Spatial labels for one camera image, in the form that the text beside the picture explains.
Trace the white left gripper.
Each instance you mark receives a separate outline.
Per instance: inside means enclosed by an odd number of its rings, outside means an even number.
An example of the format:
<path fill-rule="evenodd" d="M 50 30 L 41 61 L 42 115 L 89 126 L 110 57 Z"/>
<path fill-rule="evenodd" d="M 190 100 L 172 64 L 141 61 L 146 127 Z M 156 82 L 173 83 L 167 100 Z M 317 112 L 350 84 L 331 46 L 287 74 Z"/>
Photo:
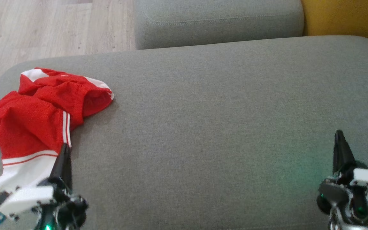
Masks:
<path fill-rule="evenodd" d="M 85 224 L 88 202 L 73 192 L 71 148 L 61 147 L 50 176 L 40 185 L 19 188 L 0 204 L 0 213 L 12 220 L 32 211 L 38 214 L 35 230 L 79 230 Z"/>

